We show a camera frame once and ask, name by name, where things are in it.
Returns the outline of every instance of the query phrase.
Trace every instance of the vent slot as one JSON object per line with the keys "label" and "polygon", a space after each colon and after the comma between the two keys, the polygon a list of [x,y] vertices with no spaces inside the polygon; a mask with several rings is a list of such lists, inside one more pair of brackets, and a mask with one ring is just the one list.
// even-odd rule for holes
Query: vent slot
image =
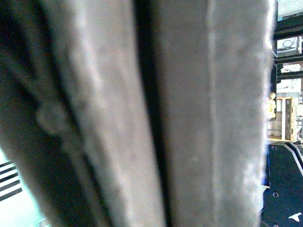
{"label": "vent slot", "polygon": [[4,175],[0,179],[0,202],[22,192],[22,188],[18,187],[20,180],[16,172],[17,167],[11,164],[11,161],[0,164],[0,175]]}

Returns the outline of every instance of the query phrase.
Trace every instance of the white cable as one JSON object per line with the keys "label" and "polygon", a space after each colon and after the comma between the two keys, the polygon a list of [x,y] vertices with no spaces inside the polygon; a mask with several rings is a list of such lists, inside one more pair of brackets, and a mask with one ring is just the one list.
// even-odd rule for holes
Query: white cable
{"label": "white cable", "polygon": [[283,60],[294,59],[294,58],[303,58],[303,57],[302,56],[297,56],[297,57],[291,57],[291,58],[272,59],[272,60],[273,61],[283,61]]}
{"label": "white cable", "polygon": [[273,52],[272,49],[270,49],[270,51],[274,54],[274,56],[275,56],[276,58],[278,57],[278,55],[276,55],[275,52]]}

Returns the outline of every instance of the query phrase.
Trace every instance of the gray fabric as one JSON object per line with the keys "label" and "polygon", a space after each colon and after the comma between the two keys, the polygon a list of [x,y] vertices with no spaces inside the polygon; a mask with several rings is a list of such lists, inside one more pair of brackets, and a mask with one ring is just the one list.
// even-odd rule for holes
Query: gray fabric
{"label": "gray fabric", "polygon": [[258,225],[272,5],[155,4],[173,226]]}
{"label": "gray fabric", "polygon": [[[43,3],[84,153],[114,226],[165,226],[132,2]],[[153,3],[172,224],[256,227],[273,1]],[[10,119],[9,111],[5,114]],[[30,158],[20,159],[27,160],[26,169]],[[27,179],[32,172],[30,166]],[[36,190],[40,202],[42,192]],[[44,209],[58,212],[49,204]]]}
{"label": "gray fabric", "polygon": [[274,1],[211,0],[209,41],[215,225],[258,225]]}

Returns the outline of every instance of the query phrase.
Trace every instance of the white marking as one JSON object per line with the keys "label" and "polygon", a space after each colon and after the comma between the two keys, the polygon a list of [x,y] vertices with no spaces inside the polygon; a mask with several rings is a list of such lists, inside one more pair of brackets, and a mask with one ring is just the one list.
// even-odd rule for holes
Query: white marking
{"label": "white marking", "polygon": [[299,215],[302,215],[302,213],[294,214],[294,215],[290,216],[289,218],[292,218],[293,220],[300,222]]}

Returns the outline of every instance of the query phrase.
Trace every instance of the black panel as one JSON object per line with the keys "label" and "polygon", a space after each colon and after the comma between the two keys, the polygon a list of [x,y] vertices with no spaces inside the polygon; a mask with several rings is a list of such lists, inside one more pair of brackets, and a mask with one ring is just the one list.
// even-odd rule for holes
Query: black panel
{"label": "black panel", "polygon": [[302,173],[288,145],[281,143],[271,149],[272,146],[268,147],[270,189],[263,194],[261,219],[269,226],[302,226],[302,215],[299,215],[300,222],[289,218],[294,214],[303,213]]}
{"label": "black panel", "polygon": [[17,167],[13,166],[11,168],[8,168],[8,169],[5,169],[3,171],[0,171],[0,175],[1,174],[5,174],[5,173],[8,173],[9,171],[12,171],[12,170],[15,170]]}
{"label": "black panel", "polygon": [[7,194],[5,194],[5,195],[2,195],[2,196],[0,196],[0,202],[3,201],[3,200],[8,199],[9,197],[12,197],[12,196],[14,196],[14,195],[17,195],[17,194],[20,193],[20,192],[22,192],[22,188],[18,188],[18,189],[14,190],[14,191],[12,191],[12,192],[10,192],[10,193],[7,193]]}
{"label": "black panel", "polygon": [[20,183],[20,180],[17,180],[17,181],[14,181],[12,183],[9,183],[9,184],[7,184],[7,185],[5,185],[3,187],[0,187],[0,192],[6,190],[8,188],[11,188],[11,187],[13,187],[13,186],[15,186],[15,185],[17,185],[19,183]]}

